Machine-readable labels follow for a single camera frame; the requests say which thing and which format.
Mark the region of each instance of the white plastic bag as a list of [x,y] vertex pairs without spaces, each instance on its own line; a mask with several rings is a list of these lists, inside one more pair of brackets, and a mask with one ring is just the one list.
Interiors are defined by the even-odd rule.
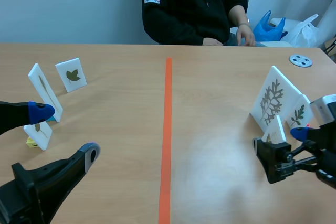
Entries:
[[317,47],[318,28],[311,22],[319,15],[315,14],[294,27],[281,41],[290,43],[293,47]]

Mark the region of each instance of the person's hand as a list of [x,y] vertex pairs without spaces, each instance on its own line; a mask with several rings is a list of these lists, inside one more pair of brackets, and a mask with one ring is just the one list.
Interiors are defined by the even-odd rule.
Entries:
[[241,24],[239,26],[236,36],[239,46],[241,46],[242,38],[245,38],[246,40],[245,45],[242,46],[254,47],[256,45],[256,38],[253,34],[253,31],[247,24]]
[[223,46],[217,39],[204,38],[203,46]]

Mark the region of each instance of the dried leaf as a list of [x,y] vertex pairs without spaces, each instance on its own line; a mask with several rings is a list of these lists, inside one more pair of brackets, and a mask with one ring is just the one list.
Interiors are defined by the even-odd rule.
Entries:
[[268,134],[268,136],[266,138],[266,142],[267,143],[272,143],[270,134]]
[[35,124],[35,131],[39,132],[41,129],[41,125],[39,123]]
[[53,101],[52,98],[50,97],[50,95],[49,95],[49,93],[48,93],[48,90],[47,90],[47,87],[46,87],[46,85],[44,84],[44,81],[43,81],[42,77],[41,77],[40,75],[39,75],[38,77],[39,77],[39,79],[40,79],[40,82],[41,82],[41,85],[42,85],[43,89],[46,91],[46,93],[47,93],[47,95],[49,96],[51,102],[53,103],[53,105],[54,105],[54,109],[57,110],[57,112],[58,112],[58,109],[57,109],[57,107],[56,107],[54,101]]
[[284,96],[283,89],[278,90],[280,86],[278,79],[276,79],[275,82],[272,82],[271,86],[272,88],[268,86],[266,89],[264,97],[261,99],[260,103],[263,114],[260,120],[264,119],[267,126],[274,119],[275,115],[281,112],[282,104],[279,99]]
[[80,80],[80,77],[77,76],[78,69],[75,69],[73,72],[67,71],[66,75],[69,81],[78,81]]
[[294,110],[294,116],[295,116],[295,118],[292,118],[292,121],[293,121],[292,126],[293,126],[295,123],[296,123],[298,126],[301,125],[301,122],[299,121],[299,119],[302,120],[302,119],[304,118],[304,117],[303,117],[303,114],[304,114],[304,107],[305,107],[305,105],[302,105],[298,111],[297,111],[297,110]]

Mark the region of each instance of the black hoodie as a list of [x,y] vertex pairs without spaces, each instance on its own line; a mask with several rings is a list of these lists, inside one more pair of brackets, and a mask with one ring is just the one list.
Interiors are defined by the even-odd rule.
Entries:
[[157,2],[145,4],[142,0],[143,26],[153,40],[168,45],[202,45],[203,38],[225,43],[230,34],[229,11],[236,5],[244,6],[244,0]]

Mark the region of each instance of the blue plastic bag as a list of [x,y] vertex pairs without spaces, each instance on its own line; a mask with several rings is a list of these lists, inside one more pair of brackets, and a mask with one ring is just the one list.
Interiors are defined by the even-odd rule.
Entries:
[[279,41],[281,39],[286,18],[283,18],[278,26],[273,27],[268,24],[271,13],[272,12],[269,10],[258,23],[256,28],[254,28],[253,33],[256,37],[256,41]]

